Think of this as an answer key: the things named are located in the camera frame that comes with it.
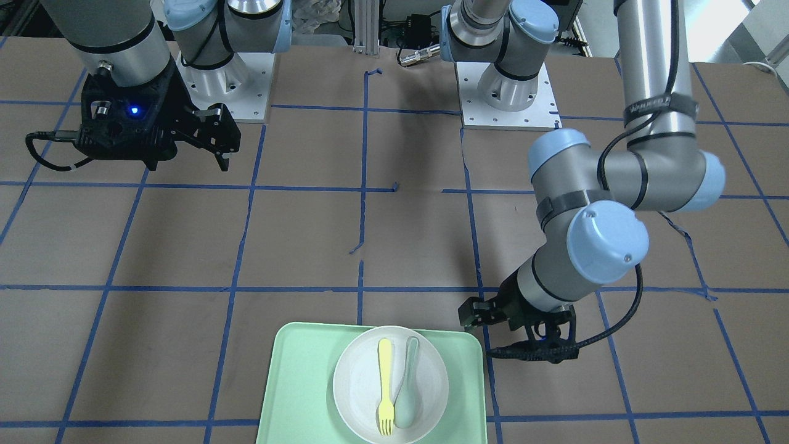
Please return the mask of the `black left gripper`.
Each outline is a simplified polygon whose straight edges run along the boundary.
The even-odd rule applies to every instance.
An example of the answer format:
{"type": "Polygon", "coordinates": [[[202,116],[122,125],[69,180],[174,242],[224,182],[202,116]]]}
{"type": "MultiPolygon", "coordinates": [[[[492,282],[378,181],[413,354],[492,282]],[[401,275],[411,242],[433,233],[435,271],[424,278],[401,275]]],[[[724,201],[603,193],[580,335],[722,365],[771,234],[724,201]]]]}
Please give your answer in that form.
{"type": "Polygon", "coordinates": [[[542,333],[540,325],[544,325],[543,334],[561,334],[562,326],[567,325],[567,332],[575,334],[574,307],[564,305],[554,310],[540,310],[525,298],[528,289],[536,289],[538,295],[544,295],[542,287],[535,281],[519,284],[516,274],[508,276],[499,286],[497,295],[490,300],[473,296],[464,301],[457,309],[460,325],[466,332],[471,332],[477,326],[507,321],[511,331],[525,327],[535,334],[542,333]]]}

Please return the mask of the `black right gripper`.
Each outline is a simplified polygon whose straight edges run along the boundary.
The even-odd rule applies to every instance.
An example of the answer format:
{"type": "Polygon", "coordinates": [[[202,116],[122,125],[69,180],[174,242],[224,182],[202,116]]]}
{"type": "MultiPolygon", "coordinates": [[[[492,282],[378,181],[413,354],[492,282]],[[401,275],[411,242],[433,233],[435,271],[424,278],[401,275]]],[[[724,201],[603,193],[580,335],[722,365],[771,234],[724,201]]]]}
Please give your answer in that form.
{"type": "Polygon", "coordinates": [[[187,110],[176,118],[178,139],[214,155],[223,172],[229,157],[240,149],[240,130],[226,104],[212,104],[205,110],[187,110]]]}

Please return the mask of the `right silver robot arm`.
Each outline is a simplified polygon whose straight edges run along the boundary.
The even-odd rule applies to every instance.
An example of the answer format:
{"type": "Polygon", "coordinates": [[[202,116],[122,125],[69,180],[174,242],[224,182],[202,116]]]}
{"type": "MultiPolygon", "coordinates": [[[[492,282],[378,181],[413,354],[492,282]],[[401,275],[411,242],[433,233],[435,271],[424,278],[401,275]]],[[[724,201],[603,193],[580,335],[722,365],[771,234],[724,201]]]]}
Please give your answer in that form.
{"type": "Polygon", "coordinates": [[[227,171],[240,149],[240,102],[255,95],[247,54],[286,52],[290,1],[166,1],[178,56],[147,1],[43,1],[82,60],[77,130],[27,134],[31,157],[54,171],[94,160],[139,161],[154,171],[185,142],[227,171]]]}

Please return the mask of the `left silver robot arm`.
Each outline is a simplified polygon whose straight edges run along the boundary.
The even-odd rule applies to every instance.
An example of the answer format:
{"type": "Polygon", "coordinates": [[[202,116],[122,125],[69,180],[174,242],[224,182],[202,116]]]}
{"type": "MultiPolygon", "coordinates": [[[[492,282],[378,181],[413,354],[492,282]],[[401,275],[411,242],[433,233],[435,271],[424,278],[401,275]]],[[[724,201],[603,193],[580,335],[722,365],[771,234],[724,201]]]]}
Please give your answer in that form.
{"type": "Polygon", "coordinates": [[[529,148],[529,180],[545,243],[489,302],[470,298],[460,323],[547,327],[574,303],[619,281],[647,255],[637,211],[687,212],[721,196],[726,171],[698,148],[681,1],[616,1],[623,132],[598,152],[580,131],[553,129],[529,148]]]}

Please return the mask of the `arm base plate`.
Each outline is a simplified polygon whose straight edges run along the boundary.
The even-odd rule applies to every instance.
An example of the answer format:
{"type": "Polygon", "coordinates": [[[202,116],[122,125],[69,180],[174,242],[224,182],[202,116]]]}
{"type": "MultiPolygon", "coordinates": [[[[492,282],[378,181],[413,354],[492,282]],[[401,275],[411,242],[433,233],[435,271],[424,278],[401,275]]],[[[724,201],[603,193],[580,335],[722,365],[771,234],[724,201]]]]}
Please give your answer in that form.
{"type": "Polygon", "coordinates": [[[491,63],[457,62],[456,74],[466,129],[550,131],[563,126],[545,64],[527,81],[507,78],[491,63]]]}
{"type": "Polygon", "coordinates": [[[237,123],[268,120],[276,54],[236,53],[223,67],[199,70],[184,67],[179,53],[176,65],[192,102],[200,109],[223,103],[237,123]]]}

